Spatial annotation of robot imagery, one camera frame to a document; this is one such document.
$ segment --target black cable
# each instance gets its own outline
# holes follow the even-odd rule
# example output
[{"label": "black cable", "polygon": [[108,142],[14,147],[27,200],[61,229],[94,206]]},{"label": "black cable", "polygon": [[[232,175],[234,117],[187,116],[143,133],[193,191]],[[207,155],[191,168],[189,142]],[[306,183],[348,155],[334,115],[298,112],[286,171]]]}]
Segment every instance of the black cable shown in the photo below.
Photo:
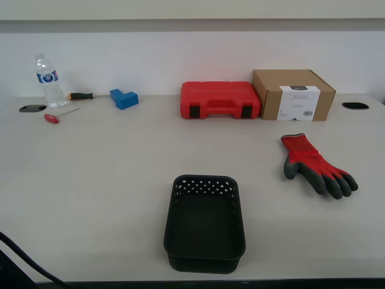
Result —
[{"label": "black cable", "polygon": [[50,279],[51,281],[55,282],[56,284],[61,285],[63,288],[66,289],[75,289],[74,287],[64,283],[62,280],[56,278],[54,275],[51,275],[46,270],[41,268],[38,264],[35,263],[34,260],[32,260],[18,245],[16,245],[11,239],[9,239],[6,235],[4,235],[2,232],[0,232],[0,240],[6,244],[13,252],[15,252],[20,258],[22,258],[28,265],[30,265],[33,269],[38,271],[40,274],[42,274],[44,277]]}]

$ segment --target screwdriver handle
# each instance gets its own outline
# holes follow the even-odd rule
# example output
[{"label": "screwdriver handle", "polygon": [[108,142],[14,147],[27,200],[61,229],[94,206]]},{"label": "screwdriver handle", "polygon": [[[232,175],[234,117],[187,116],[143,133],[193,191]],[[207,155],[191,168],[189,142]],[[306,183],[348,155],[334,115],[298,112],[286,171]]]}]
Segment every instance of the screwdriver handle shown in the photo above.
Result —
[{"label": "screwdriver handle", "polygon": [[94,96],[92,93],[69,93],[68,99],[71,101],[79,101],[81,99],[93,99]]}]

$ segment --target cardboard box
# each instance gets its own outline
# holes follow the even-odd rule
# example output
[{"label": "cardboard box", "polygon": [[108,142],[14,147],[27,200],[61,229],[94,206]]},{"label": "cardboard box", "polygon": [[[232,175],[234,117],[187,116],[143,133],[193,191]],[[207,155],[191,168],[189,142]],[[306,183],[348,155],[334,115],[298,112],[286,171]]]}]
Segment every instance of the cardboard box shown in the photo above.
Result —
[{"label": "cardboard box", "polygon": [[311,70],[254,70],[266,120],[326,120],[336,91]]}]

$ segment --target bottle cap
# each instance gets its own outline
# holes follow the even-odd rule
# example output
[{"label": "bottle cap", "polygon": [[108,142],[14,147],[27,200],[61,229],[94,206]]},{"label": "bottle cap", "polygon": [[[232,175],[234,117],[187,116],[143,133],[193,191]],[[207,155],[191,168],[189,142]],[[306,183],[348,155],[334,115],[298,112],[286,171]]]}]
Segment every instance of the bottle cap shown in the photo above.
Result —
[{"label": "bottle cap", "polygon": [[42,52],[35,53],[35,58],[36,59],[43,59],[44,58],[44,53],[42,53]]}]

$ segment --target bottle label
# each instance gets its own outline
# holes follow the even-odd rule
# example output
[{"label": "bottle label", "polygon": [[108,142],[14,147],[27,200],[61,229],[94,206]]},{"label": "bottle label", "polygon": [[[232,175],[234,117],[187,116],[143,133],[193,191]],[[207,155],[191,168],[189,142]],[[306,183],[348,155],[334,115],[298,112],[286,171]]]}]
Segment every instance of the bottle label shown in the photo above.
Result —
[{"label": "bottle label", "polygon": [[41,83],[47,83],[47,82],[53,82],[57,81],[59,79],[58,74],[55,71],[52,71],[51,73],[47,74],[38,74],[37,73],[37,78]]}]

